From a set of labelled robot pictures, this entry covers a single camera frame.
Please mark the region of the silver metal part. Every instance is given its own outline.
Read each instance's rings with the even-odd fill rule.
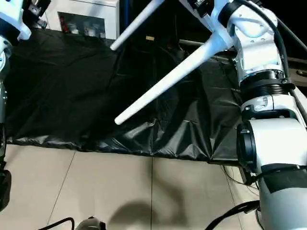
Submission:
[[[307,132],[292,118],[250,120],[257,152],[257,173],[261,166],[285,163],[306,165]],[[307,189],[286,188],[271,193],[263,179],[260,206],[265,230],[307,230]]]
[[[263,12],[277,25],[276,16]],[[238,81],[267,69],[283,71],[274,33],[267,23],[246,6],[239,7],[230,17],[228,31],[237,50]]]
[[[241,106],[241,111],[248,108],[249,105],[254,106],[254,110],[257,112],[261,111],[273,111],[286,109],[290,110],[295,114],[295,119],[299,121],[301,125],[305,127],[305,122],[299,112],[294,97],[290,95],[267,95],[262,97],[257,97],[245,102]]]

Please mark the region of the wire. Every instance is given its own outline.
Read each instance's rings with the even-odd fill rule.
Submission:
[[[257,223],[259,224],[259,226],[261,227],[262,230],[264,230],[264,227],[262,226],[261,222],[260,222],[260,218],[259,218],[259,214],[258,214],[259,211],[259,208],[257,208],[255,210],[255,214],[256,214],[256,220],[257,220]]]
[[[178,39],[178,32],[177,32],[177,14],[175,14],[175,36],[176,36],[176,42],[178,44],[178,47],[180,50],[183,51],[183,49],[181,48],[180,44],[179,44],[179,39]]]
[[[283,42],[283,38],[280,34],[280,32],[278,31],[277,27],[274,25],[274,23],[269,19],[269,17],[267,15],[265,15],[265,13],[262,12],[262,10],[258,9],[256,6],[254,6],[253,4],[245,1],[245,0],[236,0],[237,2],[241,3],[242,5],[245,5],[246,7],[250,8],[251,10],[253,10],[255,13],[257,13],[260,17],[263,18],[263,20],[265,20],[265,22],[267,24],[269,24],[270,28],[274,31],[275,34],[275,42],[277,44],[277,48],[279,50],[279,53],[281,54],[281,59],[282,59],[282,63],[283,63],[283,69],[284,69],[284,74],[286,76],[286,78],[290,78],[290,71],[289,71],[289,66],[288,66],[288,56],[287,56],[287,51],[286,51],[286,47],[284,45]]]
[[[70,221],[70,222],[71,222],[71,230],[74,230],[74,229],[75,229],[75,221],[74,221],[74,219],[71,218],[71,217],[67,217],[67,218],[65,218],[65,219],[63,219],[63,220],[60,220],[60,221],[58,221],[58,222],[56,222],[56,223],[54,223],[54,224],[50,224],[50,225],[48,225],[48,226],[46,226],[46,227],[44,227],[44,228],[42,228],[42,229],[39,229],[39,230],[48,230],[48,229],[52,229],[52,228],[54,228],[54,227],[56,227],[56,226],[58,226],[58,225],[60,225],[60,224],[62,224],[62,223],[65,223],[65,222],[67,222],[67,221]]]
[[[286,26],[285,23],[283,23],[282,20],[278,19],[278,23],[282,26],[282,28],[305,50],[305,52],[307,52],[307,46],[304,44],[304,42],[302,42],[301,39],[299,39],[295,33],[293,33],[292,30],[290,30],[290,28],[288,26]]]
[[[226,212],[224,215],[216,218],[214,221],[212,221],[208,227],[206,227],[205,230],[213,230],[219,223],[221,223],[225,218],[233,216],[235,214],[238,214],[240,212],[248,213],[250,211],[253,211],[255,209],[258,209],[260,207],[260,201],[249,201],[245,202],[243,204],[237,205],[228,212]]]
[[[227,173],[226,168],[225,168],[224,165],[223,165],[223,166],[221,165],[221,169],[222,169],[222,171],[224,172],[224,174],[226,175],[226,177],[227,177],[229,180],[231,180],[231,181],[233,181],[233,182],[235,182],[235,183],[237,183],[237,184],[246,185],[246,184],[244,184],[244,183],[242,183],[242,182],[236,181],[233,177],[231,177],[231,176]],[[251,186],[251,185],[246,185],[246,186],[258,190],[257,188],[255,188],[255,187],[253,187],[253,186]]]
[[[259,196],[257,193],[254,193],[253,191],[251,191],[251,189],[250,189],[249,187],[250,187],[250,186],[246,185],[246,188],[248,188],[248,190],[249,190],[252,194],[254,194],[255,196]]]

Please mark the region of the white cylinder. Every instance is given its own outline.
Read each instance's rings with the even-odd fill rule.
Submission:
[[[169,72],[149,91],[141,96],[137,101],[130,105],[123,113],[116,119],[115,123],[120,125],[131,116],[136,114],[139,110],[144,108],[148,103],[160,96],[178,81],[183,79],[186,75],[191,73],[194,69],[207,61],[214,54],[227,49],[227,46],[218,33],[213,33],[208,41],[199,47],[194,53],[188,56],[182,63]]]
[[[127,38],[164,2],[165,0],[152,0],[145,9],[133,20],[125,31],[111,45],[112,50],[117,50]]]

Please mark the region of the floor tile grout line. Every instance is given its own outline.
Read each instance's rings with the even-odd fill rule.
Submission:
[[[152,157],[152,173],[151,173],[151,199],[150,199],[150,230],[153,228],[153,165],[154,158]]]
[[[232,201],[233,201],[234,205],[236,206],[235,199],[234,199],[234,196],[232,194],[231,187],[230,187],[230,184],[229,184],[229,180],[228,180],[228,178],[227,178],[227,176],[225,174],[224,174],[224,176],[225,176],[225,178],[227,180],[227,184],[228,184],[228,187],[229,187],[229,191],[230,191],[230,195],[231,195]],[[240,217],[239,217],[238,214],[237,214],[237,217],[238,217],[238,220],[239,220],[240,228],[241,228],[241,230],[243,230],[242,223],[241,223],[241,220],[240,220]]]
[[[67,171],[66,171],[64,180],[62,181],[61,187],[60,187],[60,189],[59,189],[59,193],[58,193],[58,195],[57,195],[56,201],[54,202],[54,205],[53,205],[53,207],[52,207],[52,210],[51,210],[51,213],[50,213],[50,216],[49,216],[49,219],[48,219],[47,226],[48,226],[49,223],[50,223],[50,220],[51,220],[51,217],[52,217],[54,208],[56,207],[56,204],[57,204],[59,195],[60,195],[60,193],[61,193],[61,191],[62,191],[62,188],[63,188],[63,185],[64,185],[64,183],[65,183],[65,181],[66,181],[66,177],[67,177],[67,175],[68,175],[69,169],[71,168],[71,164],[72,164],[73,159],[75,158],[75,155],[76,155],[76,152],[73,153],[73,156],[72,156],[72,158],[71,158],[71,162],[69,163],[69,166],[68,166],[68,169],[67,169]]]

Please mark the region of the black cable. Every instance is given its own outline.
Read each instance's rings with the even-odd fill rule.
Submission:
[[[60,225],[60,224],[62,224],[62,223],[65,223],[65,222],[67,222],[67,221],[71,221],[71,230],[74,230],[74,229],[75,229],[75,221],[74,221],[74,219],[71,218],[71,217],[67,217],[67,218],[65,218],[65,219],[63,219],[63,220],[60,220],[60,221],[58,221],[58,222],[56,222],[56,223],[54,223],[54,224],[50,224],[50,225],[48,225],[48,226],[46,226],[46,227],[44,227],[44,228],[42,228],[42,229],[39,229],[39,230],[48,230],[48,229],[52,229],[52,228],[54,228],[54,227],[56,227],[56,226],[58,226],[58,225]]]
[[[226,168],[225,168],[224,165],[221,166],[221,168],[222,168],[222,171],[224,172],[224,174],[226,175],[226,177],[227,177],[228,179],[230,179],[231,181],[233,181],[233,182],[235,182],[235,183],[237,183],[237,184],[246,185],[246,184],[243,184],[242,182],[236,181],[234,178],[232,178],[232,177],[227,173]],[[246,186],[258,190],[257,188],[255,188],[255,187],[253,187],[253,186],[251,186],[251,185],[246,185]]]
[[[214,221],[212,221],[208,227],[206,227],[205,230],[213,230],[219,223],[221,223],[225,218],[233,216],[235,214],[238,214],[240,212],[251,212],[257,208],[260,207],[260,201],[255,200],[255,201],[248,201],[243,204],[237,205],[228,212],[226,212],[224,215],[216,218]]]
[[[278,19],[278,23],[279,25],[282,26],[282,28],[305,50],[305,52],[307,52],[307,46],[304,44],[304,42],[302,42],[301,39],[299,39],[295,33],[293,33],[292,30],[290,30],[290,28],[288,26],[286,26],[285,23],[283,23],[282,20],[280,20],[279,18]]]
[[[255,210],[255,214],[256,214],[256,220],[257,220],[257,223],[259,224],[259,226],[261,227],[262,230],[264,230],[264,227],[262,226],[262,224],[260,223],[260,219],[259,219],[259,214],[258,214],[259,211],[259,208],[257,208]]]
[[[262,12],[262,10],[259,10],[253,4],[251,4],[251,3],[249,3],[249,2],[247,2],[245,0],[236,0],[236,1],[241,3],[242,5],[247,6],[251,10],[253,10],[256,14],[258,14],[261,18],[263,18],[263,20],[265,20],[265,22],[274,31],[275,42],[276,42],[278,51],[281,54],[284,74],[285,74],[286,78],[290,78],[290,71],[289,71],[289,66],[288,66],[288,56],[287,56],[286,47],[284,45],[283,38],[282,38],[280,32],[278,31],[277,27],[275,26],[275,24],[269,19],[269,17],[267,15],[265,15],[265,13]]]
[[[257,189],[259,190],[258,181],[255,182]]]

